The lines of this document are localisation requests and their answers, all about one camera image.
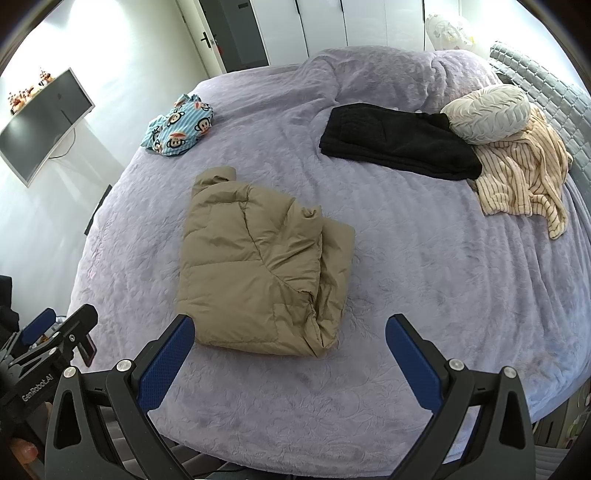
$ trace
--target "blue printed fabric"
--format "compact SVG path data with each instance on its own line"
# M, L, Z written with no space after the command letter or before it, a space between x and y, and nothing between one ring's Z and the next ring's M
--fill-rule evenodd
M213 109L199 95L184 93L168 115L159 115L148 125L141 146L162 155L179 155L194 146L213 123Z

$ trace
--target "white wardrobe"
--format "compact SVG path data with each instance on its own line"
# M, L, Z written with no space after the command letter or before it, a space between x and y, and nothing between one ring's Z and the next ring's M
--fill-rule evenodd
M251 5L269 65L301 63L325 48L353 45L429 50L424 16L459 12L459 0L251 0Z

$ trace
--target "bed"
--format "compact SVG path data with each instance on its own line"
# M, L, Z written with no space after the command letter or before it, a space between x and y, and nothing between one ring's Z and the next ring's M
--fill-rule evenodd
M532 419L549 413L591 375L591 222L573 179L563 191L569 226L551 241L542 217L485 218L465 181L318 148L334 106L438 112L498 82L465 51L353 47L199 84L216 114L211 133L179 157L138 150L96 214L70 305L99 313L92 369L133 358L175 316L191 186L206 168L228 164L240 180L320 204L355 227L339 341L321 359L195 345L150 413L163 435L265 471L389 475L430 417L386 346L393 313L469 368L513 365ZM469 421L450 458L468 434Z

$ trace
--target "striped shirt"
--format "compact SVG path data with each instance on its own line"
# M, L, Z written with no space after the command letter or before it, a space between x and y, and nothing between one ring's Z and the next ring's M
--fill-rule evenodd
M476 187L485 215L535 213L548 220L551 239L564 233L568 218L560 198L573 159L539 107L531 105L530 120L522 131L502 141L474 145L474 150L482 163Z

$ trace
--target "pillow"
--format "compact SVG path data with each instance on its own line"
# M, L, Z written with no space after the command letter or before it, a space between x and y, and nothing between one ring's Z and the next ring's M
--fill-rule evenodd
M449 102L441 112L458 137L482 145L523 130L530 120L530 102L518 86L491 85Z
M435 50L472 50L476 42L468 20L458 15L430 14L425 31Z

